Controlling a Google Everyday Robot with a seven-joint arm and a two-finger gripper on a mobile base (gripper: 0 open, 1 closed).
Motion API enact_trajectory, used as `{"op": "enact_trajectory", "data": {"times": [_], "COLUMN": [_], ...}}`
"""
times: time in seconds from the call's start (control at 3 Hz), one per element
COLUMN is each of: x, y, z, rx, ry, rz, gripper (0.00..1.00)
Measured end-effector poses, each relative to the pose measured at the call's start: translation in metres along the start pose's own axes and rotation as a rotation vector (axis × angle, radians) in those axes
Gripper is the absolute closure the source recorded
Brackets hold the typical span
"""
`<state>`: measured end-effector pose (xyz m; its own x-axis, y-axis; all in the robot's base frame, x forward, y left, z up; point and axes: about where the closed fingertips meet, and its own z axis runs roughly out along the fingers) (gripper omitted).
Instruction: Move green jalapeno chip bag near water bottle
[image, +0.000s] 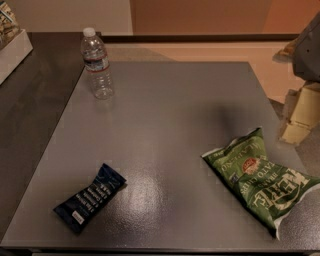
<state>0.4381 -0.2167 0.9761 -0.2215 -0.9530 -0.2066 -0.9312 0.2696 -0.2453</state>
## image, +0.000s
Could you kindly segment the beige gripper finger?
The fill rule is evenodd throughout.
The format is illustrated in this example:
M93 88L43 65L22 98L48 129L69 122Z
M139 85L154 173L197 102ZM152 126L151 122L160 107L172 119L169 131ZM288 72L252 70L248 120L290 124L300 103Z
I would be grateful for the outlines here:
M275 56L280 60L291 60L295 52L298 39L290 41L284 48L280 49Z
M299 145L320 122L320 83L306 82L289 90L282 112L280 139Z

